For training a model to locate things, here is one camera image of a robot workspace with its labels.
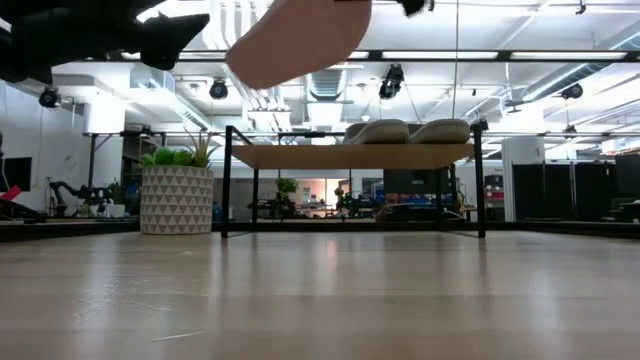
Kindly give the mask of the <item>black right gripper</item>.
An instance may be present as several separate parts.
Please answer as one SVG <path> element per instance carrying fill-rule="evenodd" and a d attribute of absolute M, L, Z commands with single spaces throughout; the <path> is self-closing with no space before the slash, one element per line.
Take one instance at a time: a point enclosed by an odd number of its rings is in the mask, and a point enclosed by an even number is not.
<path fill-rule="evenodd" d="M 396 0 L 396 2 L 402 6 L 404 14 L 411 17 L 424 9 L 427 0 Z"/>

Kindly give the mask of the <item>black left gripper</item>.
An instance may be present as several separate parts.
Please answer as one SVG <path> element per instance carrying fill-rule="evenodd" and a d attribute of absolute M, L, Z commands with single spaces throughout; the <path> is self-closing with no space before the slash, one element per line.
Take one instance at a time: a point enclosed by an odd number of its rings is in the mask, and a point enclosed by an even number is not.
<path fill-rule="evenodd" d="M 210 16 L 160 14 L 165 1 L 0 0 L 0 79 L 50 84 L 52 67 L 130 50 L 141 30 L 141 61 L 169 71 Z"/>

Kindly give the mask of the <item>pink rubber slide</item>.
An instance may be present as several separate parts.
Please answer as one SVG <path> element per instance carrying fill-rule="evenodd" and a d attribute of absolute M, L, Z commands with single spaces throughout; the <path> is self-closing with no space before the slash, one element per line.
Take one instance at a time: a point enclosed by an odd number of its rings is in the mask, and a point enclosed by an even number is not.
<path fill-rule="evenodd" d="M 371 16 L 371 0 L 274 0 L 225 62 L 246 86 L 271 88 L 348 59 Z"/>

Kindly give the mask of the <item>grey rubber slide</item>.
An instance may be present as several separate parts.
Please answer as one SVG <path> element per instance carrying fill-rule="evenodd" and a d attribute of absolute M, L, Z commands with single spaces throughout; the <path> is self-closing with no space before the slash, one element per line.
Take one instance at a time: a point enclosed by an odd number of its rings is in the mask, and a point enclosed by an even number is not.
<path fill-rule="evenodd" d="M 470 124 L 462 119 L 437 119 L 409 125 L 409 142 L 414 144 L 465 144 L 470 139 Z"/>
<path fill-rule="evenodd" d="M 343 143 L 348 145 L 399 144 L 406 143 L 409 136 L 409 127 L 404 121 L 382 119 L 349 126 L 346 129 Z"/>

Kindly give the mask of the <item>wooden shelf black metal legs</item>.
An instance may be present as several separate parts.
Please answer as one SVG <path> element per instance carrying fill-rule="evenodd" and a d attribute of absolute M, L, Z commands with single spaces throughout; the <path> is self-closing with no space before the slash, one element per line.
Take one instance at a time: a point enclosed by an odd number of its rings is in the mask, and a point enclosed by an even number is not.
<path fill-rule="evenodd" d="M 477 236 L 486 236 L 483 205 L 482 135 L 484 123 L 471 126 L 473 144 L 366 144 L 366 145 L 255 145 L 237 128 L 225 128 L 222 215 L 219 232 L 227 238 L 231 232 L 332 232 L 362 231 L 362 223 L 260 223 L 257 209 L 252 209 L 251 222 L 229 222 L 231 170 L 234 158 L 253 170 L 252 201 L 258 199 L 259 173 L 262 170 L 440 170 L 472 156 L 475 160 L 476 193 L 478 195 Z"/>

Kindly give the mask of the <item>green artificial succulent plant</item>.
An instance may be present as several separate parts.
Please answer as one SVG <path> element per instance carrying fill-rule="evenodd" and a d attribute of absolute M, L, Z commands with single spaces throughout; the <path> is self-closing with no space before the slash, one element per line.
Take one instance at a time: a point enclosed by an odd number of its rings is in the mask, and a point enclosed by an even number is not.
<path fill-rule="evenodd" d="M 215 134 L 213 132 L 199 132 L 197 135 L 187 131 L 192 144 L 183 150 L 170 149 L 166 146 L 158 147 L 153 153 L 143 154 L 140 162 L 143 167 L 148 166 L 185 166 L 195 168 L 209 168 L 210 157 L 214 149 L 210 149 Z"/>

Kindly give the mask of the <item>large black background screen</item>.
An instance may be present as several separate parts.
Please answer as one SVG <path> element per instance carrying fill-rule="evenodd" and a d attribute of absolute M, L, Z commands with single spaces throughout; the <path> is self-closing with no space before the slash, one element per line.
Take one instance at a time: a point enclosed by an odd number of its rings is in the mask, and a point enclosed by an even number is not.
<path fill-rule="evenodd" d="M 383 184 L 386 194 L 450 194 L 449 171 L 440 170 L 385 170 Z"/>

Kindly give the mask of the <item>white grey triangle-patterned pot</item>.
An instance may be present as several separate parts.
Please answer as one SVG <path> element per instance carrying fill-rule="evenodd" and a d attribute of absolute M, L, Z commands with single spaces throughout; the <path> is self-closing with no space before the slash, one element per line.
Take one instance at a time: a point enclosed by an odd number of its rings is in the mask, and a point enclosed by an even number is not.
<path fill-rule="evenodd" d="M 143 168 L 140 230 L 145 235 L 209 233 L 214 175 L 207 168 L 152 165 Z"/>

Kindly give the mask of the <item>green background plant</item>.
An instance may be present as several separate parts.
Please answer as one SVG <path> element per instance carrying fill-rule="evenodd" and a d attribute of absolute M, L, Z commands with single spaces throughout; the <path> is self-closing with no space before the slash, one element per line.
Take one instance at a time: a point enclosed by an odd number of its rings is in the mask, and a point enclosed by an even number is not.
<path fill-rule="evenodd" d="M 277 195 L 276 197 L 281 200 L 288 199 L 291 194 L 295 194 L 298 189 L 298 182 L 293 178 L 277 178 Z"/>

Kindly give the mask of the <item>black partition panels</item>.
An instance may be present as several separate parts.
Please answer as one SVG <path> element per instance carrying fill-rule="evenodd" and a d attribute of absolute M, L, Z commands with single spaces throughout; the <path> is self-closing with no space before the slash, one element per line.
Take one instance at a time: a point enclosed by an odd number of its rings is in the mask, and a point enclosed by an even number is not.
<path fill-rule="evenodd" d="M 514 164 L 512 176 L 518 221 L 601 221 L 617 193 L 611 162 Z"/>

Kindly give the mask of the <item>black overhead frame beam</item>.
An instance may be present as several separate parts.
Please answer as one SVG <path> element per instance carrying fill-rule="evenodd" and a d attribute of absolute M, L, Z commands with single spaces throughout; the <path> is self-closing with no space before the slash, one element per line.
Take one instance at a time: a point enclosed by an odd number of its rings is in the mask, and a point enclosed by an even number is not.
<path fill-rule="evenodd" d="M 634 63 L 640 50 L 357 50 L 338 62 Z"/>

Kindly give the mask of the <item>black wall monitor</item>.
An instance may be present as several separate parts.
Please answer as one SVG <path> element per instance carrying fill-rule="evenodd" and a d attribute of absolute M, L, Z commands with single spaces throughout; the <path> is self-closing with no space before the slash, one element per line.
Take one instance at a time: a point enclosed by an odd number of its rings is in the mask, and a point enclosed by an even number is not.
<path fill-rule="evenodd" d="M 0 192 L 17 186 L 22 192 L 31 190 L 32 158 L 2 158 L 0 160 Z"/>

